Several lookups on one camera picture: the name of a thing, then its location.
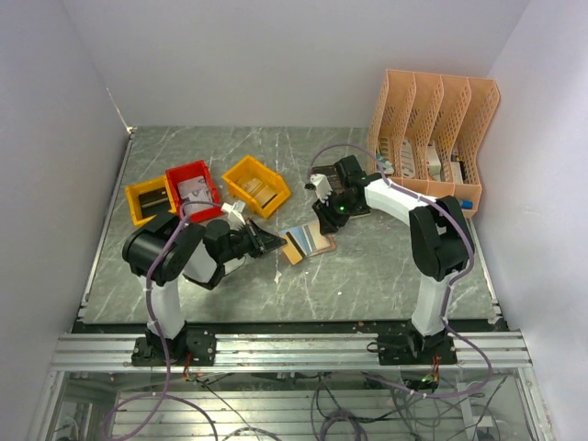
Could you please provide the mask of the pink leather card holder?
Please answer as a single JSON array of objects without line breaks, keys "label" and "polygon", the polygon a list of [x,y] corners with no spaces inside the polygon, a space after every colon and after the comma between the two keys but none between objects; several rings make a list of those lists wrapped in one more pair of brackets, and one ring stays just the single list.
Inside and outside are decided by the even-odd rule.
[{"label": "pink leather card holder", "polygon": [[301,258],[311,257],[335,249],[336,244],[332,235],[322,235],[317,220],[309,221],[299,226],[286,228],[279,232],[286,239]]}]

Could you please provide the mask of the yellow bin with cards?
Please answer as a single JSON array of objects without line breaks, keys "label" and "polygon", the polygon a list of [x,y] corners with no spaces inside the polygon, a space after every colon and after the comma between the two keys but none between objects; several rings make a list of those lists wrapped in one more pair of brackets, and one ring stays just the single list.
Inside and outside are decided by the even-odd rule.
[{"label": "yellow bin with cards", "polygon": [[242,200],[264,219],[270,218],[291,196],[284,178],[252,155],[246,155],[222,179],[232,197]]}]

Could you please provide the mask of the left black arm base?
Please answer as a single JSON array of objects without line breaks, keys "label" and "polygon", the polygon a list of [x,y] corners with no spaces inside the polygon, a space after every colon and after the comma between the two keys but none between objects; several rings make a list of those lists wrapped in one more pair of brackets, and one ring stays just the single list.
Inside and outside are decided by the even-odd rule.
[{"label": "left black arm base", "polygon": [[214,364],[217,339],[203,329],[184,327],[174,339],[161,338],[149,330],[136,339],[131,355],[134,367],[165,367],[164,345],[172,366],[211,367]]}]

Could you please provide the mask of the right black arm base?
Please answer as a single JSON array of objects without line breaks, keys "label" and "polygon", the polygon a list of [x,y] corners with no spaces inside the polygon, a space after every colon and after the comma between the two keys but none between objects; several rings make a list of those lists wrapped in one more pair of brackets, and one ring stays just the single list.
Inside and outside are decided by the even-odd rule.
[{"label": "right black arm base", "polygon": [[381,366],[455,365],[458,362],[453,339],[445,332],[422,337],[418,333],[379,334],[367,344]]}]

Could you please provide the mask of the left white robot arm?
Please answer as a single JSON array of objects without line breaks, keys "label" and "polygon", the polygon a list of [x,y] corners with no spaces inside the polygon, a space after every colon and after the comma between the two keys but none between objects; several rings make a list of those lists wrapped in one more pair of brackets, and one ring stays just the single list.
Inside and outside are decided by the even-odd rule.
[{"label": "left white robot arm", "polygon": [[180,278],[212,290],[226,276],[228,263],[242,262],[247,256],[259,258],[286,244],[286,239],[250,219],[232,227],[222,219],[201,225],[165,214],[131,234],[122,258],[144,284],[148,312],[145,336],[136,340],[131,364],[212,366],[216,338],[187,324],[180,306]]}]

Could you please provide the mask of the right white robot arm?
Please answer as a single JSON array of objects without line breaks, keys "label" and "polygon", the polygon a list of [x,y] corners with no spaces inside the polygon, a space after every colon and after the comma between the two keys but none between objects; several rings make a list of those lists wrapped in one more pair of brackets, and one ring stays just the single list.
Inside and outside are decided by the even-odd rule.
[{"label": "right white robot arm", "polygon": [[368,345],[382,366],[422,364],[446,356],[453,345],[447,310],[453,286],[468,274],[474,245],[458,200],[429,198],[390,181],[382,173],[367,174],[353,155],[334,165],[342,185],[332,188],[327,175],[309,172],[305,187],[313,191],[312,208],[322,234],[338,232],[350,217],[373,209],[408,226],[413,262],[421,273],[416,307],[402,329],[379,335]]}]

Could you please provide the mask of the red bin with cards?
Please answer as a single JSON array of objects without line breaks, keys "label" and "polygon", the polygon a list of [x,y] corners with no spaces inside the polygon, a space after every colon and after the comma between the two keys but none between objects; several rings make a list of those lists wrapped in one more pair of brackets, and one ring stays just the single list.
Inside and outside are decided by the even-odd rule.
[{"label": "red bin with cards", "polygon": [[221,198],[215,187],[207,164],[198,160],[165,171],[175,208],[180,214],[189,213],[194,223],[219,217]]}]

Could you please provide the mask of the black book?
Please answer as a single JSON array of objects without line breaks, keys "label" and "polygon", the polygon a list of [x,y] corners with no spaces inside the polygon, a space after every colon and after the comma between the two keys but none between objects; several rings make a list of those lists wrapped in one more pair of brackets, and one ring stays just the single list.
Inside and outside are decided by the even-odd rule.
[{"label": "black book", "polygon": [[351,180],[364,177],[360,165],[340,160],[332,165],[319,165],[311,169],[311,184],[316,197],[321,203],[338,208],[351,217],[366,216],[370,208],[363,202]]}]

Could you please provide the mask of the yellow bin left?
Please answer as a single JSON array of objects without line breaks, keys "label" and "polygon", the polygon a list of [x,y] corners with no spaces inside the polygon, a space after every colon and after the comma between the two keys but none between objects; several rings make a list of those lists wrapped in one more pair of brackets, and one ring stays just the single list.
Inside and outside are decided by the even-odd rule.
[{"label": "yellow bin left", "polygon": [[165,175],[125,187],[130,217],[135,227],[141,227],[156,215],[176,214],[175,203]]}]

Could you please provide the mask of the peach file organizer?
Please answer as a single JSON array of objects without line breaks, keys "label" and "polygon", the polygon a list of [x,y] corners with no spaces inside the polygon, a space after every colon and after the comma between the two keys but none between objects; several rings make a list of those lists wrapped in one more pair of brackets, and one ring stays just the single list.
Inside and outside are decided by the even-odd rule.
[{"label": "peach file organizer", "polygon": [[388,69],[367,146],[395,183],[454,196],[470,219],[481,203],[478,152],[499,102],[492,79]]}]

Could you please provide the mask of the aluminium frame rail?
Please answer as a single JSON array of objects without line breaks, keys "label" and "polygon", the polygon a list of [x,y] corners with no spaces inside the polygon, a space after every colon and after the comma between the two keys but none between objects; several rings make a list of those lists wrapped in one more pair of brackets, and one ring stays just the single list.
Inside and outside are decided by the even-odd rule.
[{"label": "aluminium frame rail", "polygon": [[[519,332],[466,333],[478,348],[458,340],[452,354],[457,357],[447,369],[492,367],[530,368],[523,335]],[[140,367],[131,364],[136,334],[65,334],[58,340],[50,368],[54,371],[128,373]],[[192,372],[290,372],[290,371],[378,371],[387,367],[367,351],[374,334],[220,334],[216,337],[213,364],[192,361]]]}]

